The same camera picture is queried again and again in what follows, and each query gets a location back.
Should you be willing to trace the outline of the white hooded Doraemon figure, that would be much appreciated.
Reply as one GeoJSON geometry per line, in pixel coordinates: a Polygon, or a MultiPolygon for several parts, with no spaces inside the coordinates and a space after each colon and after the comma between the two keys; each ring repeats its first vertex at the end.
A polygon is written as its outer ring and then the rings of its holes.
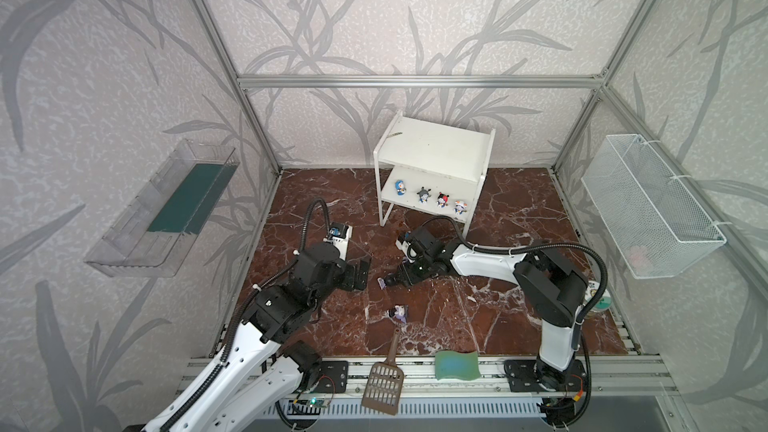
{"type": "Polygon", "coordinates": [[[454,203],[454,214],[461,216],[468,210],[468,204],[463,200],[456,200],[454,203]]]}

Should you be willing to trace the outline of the red hat Doraemon figure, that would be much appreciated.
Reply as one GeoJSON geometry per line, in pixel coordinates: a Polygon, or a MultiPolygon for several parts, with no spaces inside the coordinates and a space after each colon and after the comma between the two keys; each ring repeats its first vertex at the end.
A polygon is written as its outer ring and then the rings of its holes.
{"type": "Polygon", "coordinates": [[[449,203],[449,195],[445,193],[439,193],[437,197],[437,206],[440,208],[445,208],[448,206],[449,203]]]}

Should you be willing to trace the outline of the small grey bunny figure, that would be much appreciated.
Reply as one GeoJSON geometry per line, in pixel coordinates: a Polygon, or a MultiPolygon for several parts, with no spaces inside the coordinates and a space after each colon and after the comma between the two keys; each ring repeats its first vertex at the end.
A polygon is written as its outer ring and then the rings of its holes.
{"type": "Polygon", "coordinates": [[[427,203],[429,201],[429,198],[431,197],[430,192],[431,192],[430,189],[426,189],[426,188],[422,187],[417,192],[417,196],[418,196],[419,202],[420,203],[427,203]]]}

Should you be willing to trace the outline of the blue cup toy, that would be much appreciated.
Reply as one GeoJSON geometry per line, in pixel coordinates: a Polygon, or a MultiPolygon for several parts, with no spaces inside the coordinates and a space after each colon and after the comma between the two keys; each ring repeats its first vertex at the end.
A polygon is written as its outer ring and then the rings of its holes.
{"type": "Polygon", "coordinates": [[[402,180],[397,180],[395,182],[395,191],[399,196],[402,196],[406,193],[405,183],[402,180]]]}

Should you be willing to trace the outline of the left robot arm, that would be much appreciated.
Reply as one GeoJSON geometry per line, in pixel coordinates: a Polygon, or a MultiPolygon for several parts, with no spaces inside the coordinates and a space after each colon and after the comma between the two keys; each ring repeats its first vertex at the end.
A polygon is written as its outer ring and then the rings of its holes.
{"type": "Polygon", "coordinates": [[[142,430],[243,431],[282,398],[315,387],[320,356],[304,342],[288,341],[335,291],[365,289],[370,262],[347,261],[351,235],[351,227],[331,221],[325,200],[314,198],[291,262],[248,295],[221,350],[142,430]]]}

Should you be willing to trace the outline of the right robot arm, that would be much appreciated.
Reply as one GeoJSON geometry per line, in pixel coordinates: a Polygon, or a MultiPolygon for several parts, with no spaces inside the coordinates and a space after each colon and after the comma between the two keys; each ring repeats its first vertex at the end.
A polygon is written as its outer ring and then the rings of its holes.
{"type": "Polygon", "coordinates": [[[583,323],[609,284],[607,265],[597,252],[574,242],[481,246],[469,242],[458,222],[448,216],[432,217],[416,229],[400,234],[396,247],[403,252],[404,259],[395,272],[380,280],[386,288],[411,288],[442,276],[483,277],[518,286],[542,320],[535,380],[551,391],[566,385],[576,352],[586,349],[581,344],[583,323]],[[427,225],[440,219],[453,227],[454,240],[444,242],[429,232],[427,225]],[[593,295],[587,294],[586,275],[559,253],[561,249],[580,251],[597,265],[599,281],[593,295]]]}

